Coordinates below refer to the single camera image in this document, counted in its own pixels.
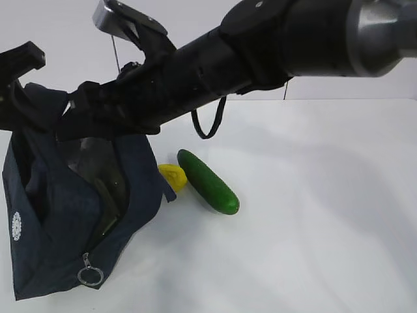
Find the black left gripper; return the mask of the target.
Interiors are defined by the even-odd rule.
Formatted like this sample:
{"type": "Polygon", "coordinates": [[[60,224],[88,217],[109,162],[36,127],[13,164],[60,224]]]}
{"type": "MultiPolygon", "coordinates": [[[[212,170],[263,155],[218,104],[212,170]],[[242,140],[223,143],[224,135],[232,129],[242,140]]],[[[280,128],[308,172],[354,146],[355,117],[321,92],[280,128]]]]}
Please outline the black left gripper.
{"type": "Polygon", "coordinates": [[[31,127],[47,132],[55,124],[55,108],[44,103],[53,91],[39,84],[25,87],[20,77],[46,65],[45,53],[33,42],[1,53],[1,129],[31,127]]]}

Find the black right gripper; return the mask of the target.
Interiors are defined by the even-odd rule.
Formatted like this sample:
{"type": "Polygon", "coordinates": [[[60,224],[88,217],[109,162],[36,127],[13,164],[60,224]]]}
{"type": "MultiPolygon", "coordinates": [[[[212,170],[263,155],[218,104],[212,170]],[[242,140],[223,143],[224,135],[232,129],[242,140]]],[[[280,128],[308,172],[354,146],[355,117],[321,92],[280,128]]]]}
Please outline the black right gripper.
{"type": "Polygon", "coordinates": [[[172,90],[176,71],[172,60],[128,64],[113,81],[82,83],[70,94],[71,108],[56,127],[58,138],[159,134],[163,124],[178,117],[172,90]]]}

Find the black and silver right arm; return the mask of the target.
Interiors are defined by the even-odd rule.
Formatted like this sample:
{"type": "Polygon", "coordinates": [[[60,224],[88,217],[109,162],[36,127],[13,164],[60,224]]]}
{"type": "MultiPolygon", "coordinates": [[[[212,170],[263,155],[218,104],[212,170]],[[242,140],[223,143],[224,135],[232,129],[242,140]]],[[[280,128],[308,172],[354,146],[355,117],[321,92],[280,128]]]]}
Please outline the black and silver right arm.
{"type": "Polygon", "coordinates": [[[145,61],[111,82],[82,83],[57,125],[61,141],[154,135],[185,114],[207,140],[231,94],[279,89],[297,76],[380,77],[416,57],[415,1],[241,1],[181,48],[154,18],[119,1],[99,2],[93,21],[145,61]]]}

